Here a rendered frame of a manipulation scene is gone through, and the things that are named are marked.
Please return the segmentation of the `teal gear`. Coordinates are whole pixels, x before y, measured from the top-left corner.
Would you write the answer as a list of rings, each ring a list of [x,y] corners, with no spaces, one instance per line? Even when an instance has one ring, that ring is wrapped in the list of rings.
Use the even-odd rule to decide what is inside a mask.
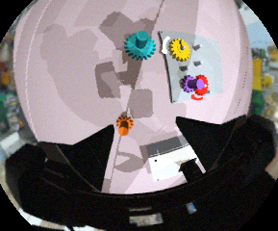
[[[132,59],[136,58],[136,61],[138,60],[138,58],[140,58],[142,61],[143,59],[145,59],[147,61],[147,57],[151,58],[151,54],[154,54],[154,51],[157,50],[155,49],[154,46],[155,42],[153,39],[148,38],[147,36],[149,36],[149,34],[147,34],[146,31],[138,31],[137,34],[131,36],[130,38],[127,38],[127,41],[124,41],[124,50],[126,51],[126,53],[130,53],[128,54],[128,57],[130,57],[130,55],[132,55]]]

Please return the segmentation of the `red gear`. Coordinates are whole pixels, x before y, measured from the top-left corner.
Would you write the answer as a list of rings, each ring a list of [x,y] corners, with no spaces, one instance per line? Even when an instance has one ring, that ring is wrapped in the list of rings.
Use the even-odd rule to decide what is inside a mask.
[[[197,93],[197,96],[203,96],[205,91],[207,91],[208,89],[208,81],[207,81],[207,77],[205,76],[201,76],[201,74],[199,74],[199,76],[196,76],[196,78],[193,78],[193,80],[197,80],[197,78],[200,78],[201,81],[203,81],[203,84],[207,84],[207,87],[204,89],[195,89],[193,91],[195,91],[195,93]]]

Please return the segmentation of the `red curved arrow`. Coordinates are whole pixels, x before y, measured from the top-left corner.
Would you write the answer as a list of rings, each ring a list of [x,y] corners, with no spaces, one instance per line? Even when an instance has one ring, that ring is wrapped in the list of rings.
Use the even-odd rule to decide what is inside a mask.
[[[193,100],[201,100],[201,99],[203,99],[203,97],[196,97],[195,95],[192,95],[191,99],[193,99]]]

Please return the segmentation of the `orange gear with cylindrical handle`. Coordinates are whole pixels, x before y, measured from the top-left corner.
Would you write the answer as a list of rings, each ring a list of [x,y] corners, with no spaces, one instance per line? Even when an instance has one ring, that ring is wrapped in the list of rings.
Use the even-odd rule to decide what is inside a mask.
[[[120,116],[118,117],[118,119],[116,120],[116,127],[119,126],[119,130],[118,130],[118,134],[120,136],[127,136],[128,132],[130,132],[131,130],[131,126],[134,126],[134,123],[131,123],[132,119],[127,118],[127,116],[122,116],[122,118],[120,118]],[[128,128],[130,128],[130,130],[128,130]]]

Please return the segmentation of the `purple gear with cylindrical handle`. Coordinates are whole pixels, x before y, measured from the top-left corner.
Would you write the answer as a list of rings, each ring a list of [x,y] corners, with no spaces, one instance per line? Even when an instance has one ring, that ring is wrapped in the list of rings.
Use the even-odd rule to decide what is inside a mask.
[[[182,84],[181,82],[182,89],[187,92],[192,92],[192,90],[204,88],[203,81],[201,81],[200,78],[197,78],[197,80],[193,80],[193,76],[191,77],[191,74],[189,74],[189,76],[185,76],[184,80],[182,81],[184,81],[184,84]]]

